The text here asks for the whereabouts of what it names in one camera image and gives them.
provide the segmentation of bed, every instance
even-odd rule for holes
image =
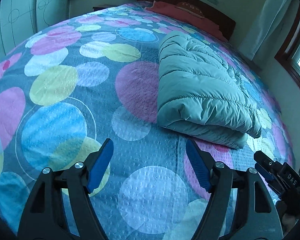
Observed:
[[[248,138],[243,149],[196,140],[199,147],[239,170],[254,166],[257,150],[294,164],[279,105],[260,78],[229,43],[147,11],[153,1],[58,23],[0,63],[0,217],[15,233],[44,167],[67,169],[111,138],[113,158],[90,195],[109,239],[191,239],[210,196],[185,153],[189,137],[156,124],[158,44],[172,30],[203,41],[239,70],[262,115],[261,137]],[[198,0],[185,1],[203,8]],[[204,6],[229,39],[235,22]],[[70,230],[78,234],[66,190],[63,200]],[[230,230],[235,201],[233,190],[222,234]]]

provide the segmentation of wooden headboard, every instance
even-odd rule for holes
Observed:
[[[223,14],[222,12],[218,11],[217,9],[213,8],[212,6],[200,1],[200,0],[137,0],[137,1],[162,1],[167,2],[170,4],[177,4],[179,2],[188,2],[191,3],[198,8],[201,9],[202,13],[205,17],[212,20],[214,23],[219,25],[220,31],[222,32],[223,36],[229,40],[234,27],[235,21],[229,18],[227,15]]]

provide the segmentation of pillow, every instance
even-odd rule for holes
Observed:
[[[192,26],[211,34],[221,41],[228,42],[228,40],[222,35],[222,32],[219,30],[219,25],[215,24],[208,18],[198,18],[186,11],[176,8],[176,6],[173,4],[166,2],[154,2],[153,6],[151,8],[146,8],[146,10],[169,16],[185,23],[189,23]]]
[[[197,7],[187,2],[180,2],[176,5],[176,8],[186,11],[196,17],[204,18],[202,11]]]

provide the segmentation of blanket fold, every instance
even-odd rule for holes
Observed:
[[[159,47],[157,123],[236,149],[247,134],[261,135],[256,103],[240,73],[209,46],[177,31]]]

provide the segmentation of wall switch plate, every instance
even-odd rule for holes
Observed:
[[[219,4],[219,1],[218,0],[208,0],[210,3],[213,3],[215,5],[218,5]]]

